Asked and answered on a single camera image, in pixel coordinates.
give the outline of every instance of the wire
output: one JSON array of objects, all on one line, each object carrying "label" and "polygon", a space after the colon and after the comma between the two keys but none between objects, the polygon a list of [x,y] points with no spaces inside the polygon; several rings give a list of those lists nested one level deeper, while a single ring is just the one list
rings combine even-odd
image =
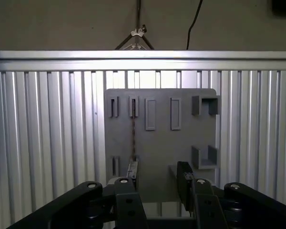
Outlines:
[{"label": "wire", "polygon": [[198,18],[198,14],[199,14],[199,11],[200,11],[200,8],[201,8],[201,5],[202,5],[202,2],[203,2],[203,0],[200,0],[199,5],[198,5],[198,8],[197,8],[197,11],[196,11],[196,15],[195,15],[194,21],[193,21],[193,23],[191,24],[191,26],[190,26],[190,28],[189,28],[189,32],[187,33],[187,44],[186,44],[186,50],[188,50],[188,49],[189,49],[189,45],[190,45],[190,37],[191,37],[191,30],[192,30],[192,28],[194,27],[195,22],[196,22],[196,20],[197,20],[197,18]]}]

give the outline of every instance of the screw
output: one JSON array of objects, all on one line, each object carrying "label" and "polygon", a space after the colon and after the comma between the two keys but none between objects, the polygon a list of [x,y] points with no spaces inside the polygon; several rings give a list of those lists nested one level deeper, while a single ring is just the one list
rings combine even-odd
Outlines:
[{"label": "screw", "polygon": [[240,188],[238,185],[235,185],[235,184],[232,184],[231,187],[236,189],[236,190],[238,190]]},{"label": "screw", "polygon": [[89,188],[93,188],[93,187],[95,187],[96,186],[96,184],[88,184],[88,187]]},{"label": "screw", "polygon": [[197,182],[203,185],[205,183],[205,180],[199,179],[199,180],[197,180]]}]

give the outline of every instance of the metal bar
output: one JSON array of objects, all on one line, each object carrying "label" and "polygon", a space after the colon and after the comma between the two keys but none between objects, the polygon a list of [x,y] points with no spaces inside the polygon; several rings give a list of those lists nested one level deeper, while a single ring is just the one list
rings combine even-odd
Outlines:
[{"label": "metal bar", "polygon": [[149,42],[149,40],[144,35],[142,36],[142,39],[151,50],[154,50],[153,45]]},{"label": "metal bar", "polygon": [[115,50],[119,50],[122,48],[133,36],[129,34],[116,48]]},{"label": "metal bar", "polygon": [[82,71],[82,70],[286,70],[286,60],[6,60],[0,71]]},{"label": "metal bar", "polygon": [[2,59],[254,59],[286,60],[285,52],[247,51],[0,51]]}]

